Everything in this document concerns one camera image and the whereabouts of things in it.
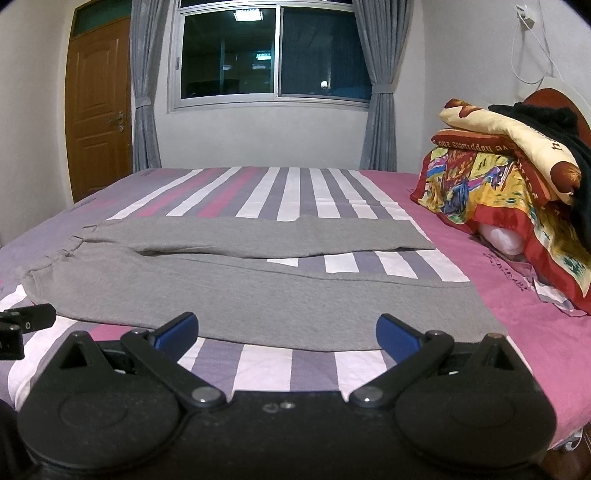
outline window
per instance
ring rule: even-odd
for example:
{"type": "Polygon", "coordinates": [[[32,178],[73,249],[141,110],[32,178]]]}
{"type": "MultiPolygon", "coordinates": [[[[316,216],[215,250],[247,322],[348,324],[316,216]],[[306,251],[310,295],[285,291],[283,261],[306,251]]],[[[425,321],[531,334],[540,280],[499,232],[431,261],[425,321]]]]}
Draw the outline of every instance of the window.
{"type": "Polygon", "coordinates": [[[233,10],[185,19],[181,98],[272,93],[275,9],[260,21],[237,21],[233,10]]]}
{"type": "Polygon", "coordinates": [[[100,0],[76,11],[72,36],[131,15],[131,0],[100,0]]]}
{"type": "Polygon", "coordinates": [[[369,100],[355,17],[318,8],[285,8],[281,94],[369,100]]]}
{"type": "Polygon", "coordinates": [[[237,102],[366,107],[371,82],[352,0],[180,0],[170,106],[237,102]]]}

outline pink bed sheet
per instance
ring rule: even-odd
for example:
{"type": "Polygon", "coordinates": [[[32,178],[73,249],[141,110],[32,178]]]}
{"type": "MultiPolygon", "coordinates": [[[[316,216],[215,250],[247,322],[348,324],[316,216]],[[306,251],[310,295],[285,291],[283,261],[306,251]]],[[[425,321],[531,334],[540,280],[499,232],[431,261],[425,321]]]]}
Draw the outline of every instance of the pink bed sheet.
{"type": "Polygon", "coordinates": [[[558,418],[554,441],[591,420],[591,317],[569,317],[524,288],[522,277],[470,235],[446,226],[410,200],[418,177],[364,171],[420,225],[435,246],[475,284],[506,326],[558,418]]]}

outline black jacket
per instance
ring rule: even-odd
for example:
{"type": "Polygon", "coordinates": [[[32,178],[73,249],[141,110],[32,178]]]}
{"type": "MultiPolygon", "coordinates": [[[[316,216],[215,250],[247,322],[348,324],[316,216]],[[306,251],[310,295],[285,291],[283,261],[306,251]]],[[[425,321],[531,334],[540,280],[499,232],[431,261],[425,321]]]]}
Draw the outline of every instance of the black jacket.
{"type": "Polygon", "coordinates": [[[573,154],[581,170],[581,186],[574,192],[570,221],[581,244],[591,252],[591,148],[579,138],[577,115],[567,107],[549,108],[521,102],[514,106],[491,105],[489,110],[535,128],[562,143],[573,154]]]}

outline curtain tieback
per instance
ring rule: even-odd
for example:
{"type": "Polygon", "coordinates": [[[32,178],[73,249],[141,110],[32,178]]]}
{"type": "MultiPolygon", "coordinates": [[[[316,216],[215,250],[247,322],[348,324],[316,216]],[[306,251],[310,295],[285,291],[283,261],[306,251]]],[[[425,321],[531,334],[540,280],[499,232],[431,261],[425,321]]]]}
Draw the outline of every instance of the curtain tieback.
{"type": "Polygon", "coordinates": [[[382,93],[394,93],[394,85],[392,85],[392,84],[374,85],[371,89],[372,95],[379,95],[382,93]]]}
{"type": "Polygon", "coordinates": [[[140,108],[143,106],[152,105],[152,101],[149,97],[139,97],[135,99],[135,107],[140,108]]]}

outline blue gripper pad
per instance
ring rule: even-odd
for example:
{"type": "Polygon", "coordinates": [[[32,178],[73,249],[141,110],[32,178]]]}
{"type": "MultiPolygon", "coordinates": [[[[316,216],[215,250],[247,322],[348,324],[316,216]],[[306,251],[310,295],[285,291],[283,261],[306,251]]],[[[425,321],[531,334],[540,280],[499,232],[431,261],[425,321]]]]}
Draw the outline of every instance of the blue gripper pad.
{"type": "Polygon", "coordinates": [[[185,354],[197,341],[199,335],[199,321],[194,313],[185,312],[166,325],[153,331],[153,345],[173,359],[175,362],[185,354]]]}
{"type": "Polygon", "coordinates": [[[418,352],[424,344],[424,335],[390,314],[384,313],[375,326],[379,345],[396,363],[418,352]]]}

